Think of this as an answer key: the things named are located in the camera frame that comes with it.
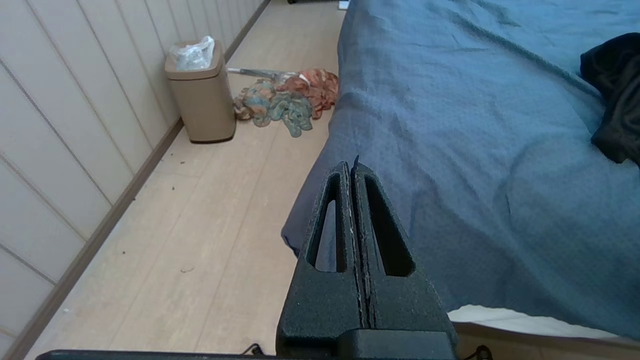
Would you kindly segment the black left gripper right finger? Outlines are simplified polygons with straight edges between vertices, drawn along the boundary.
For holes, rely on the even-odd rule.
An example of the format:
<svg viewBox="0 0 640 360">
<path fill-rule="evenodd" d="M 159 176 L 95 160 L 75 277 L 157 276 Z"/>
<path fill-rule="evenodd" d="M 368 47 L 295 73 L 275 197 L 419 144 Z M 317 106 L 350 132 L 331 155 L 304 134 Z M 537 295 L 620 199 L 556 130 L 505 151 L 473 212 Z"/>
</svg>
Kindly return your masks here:
<svg viewBox="0 0 640 360">
<path fill-rule="evenodd" d="M 351 199 L 356 277 L 370 330 L 452 331 L 441 299 L 411 253 L 409 238 L 377 174 L 354 160 Z"/>
</svg>

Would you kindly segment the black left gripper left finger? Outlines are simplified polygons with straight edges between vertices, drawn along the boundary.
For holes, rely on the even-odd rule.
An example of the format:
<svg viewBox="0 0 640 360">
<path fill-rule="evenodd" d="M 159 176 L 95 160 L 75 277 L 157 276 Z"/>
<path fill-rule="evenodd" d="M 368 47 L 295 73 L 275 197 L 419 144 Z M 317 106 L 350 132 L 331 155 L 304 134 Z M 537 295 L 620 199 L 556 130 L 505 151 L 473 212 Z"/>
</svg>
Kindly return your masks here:
<svg viewBox="0 0 640 360">
<path fill-rule="evenodd" d="M 339 338 L 370 326 L 370 269 L 356 183 L 361 163 L 345 161 L 324 179 L 276 328 L 282 358 L 336 358 Z M 323 226 L 334 202 L 336 271 L 317 268 Z"/>
</svg>

